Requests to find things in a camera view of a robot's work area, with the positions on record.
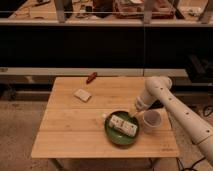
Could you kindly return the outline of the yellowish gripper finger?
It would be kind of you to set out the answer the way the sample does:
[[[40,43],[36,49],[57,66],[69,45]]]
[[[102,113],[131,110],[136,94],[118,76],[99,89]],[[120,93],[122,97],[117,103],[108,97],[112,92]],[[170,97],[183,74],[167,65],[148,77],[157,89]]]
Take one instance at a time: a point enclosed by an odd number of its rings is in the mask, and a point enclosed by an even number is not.
[[[143,115],[144,111],[136,111],[136,110],[130,110],[130,117],[133,118],[133,117],[141,117]]]

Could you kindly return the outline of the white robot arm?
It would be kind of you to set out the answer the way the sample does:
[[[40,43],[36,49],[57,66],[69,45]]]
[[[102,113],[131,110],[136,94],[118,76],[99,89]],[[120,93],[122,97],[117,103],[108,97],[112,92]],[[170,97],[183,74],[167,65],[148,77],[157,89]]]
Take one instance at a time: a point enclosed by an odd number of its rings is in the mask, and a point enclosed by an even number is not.
[[[159,100],[213,166],[213,126],[176,98],[170,91],[171,87],[172,81],[169,77],[146,77],[144,89],[136,98],[134,108],[130,110],[130,116],[137,116]]]

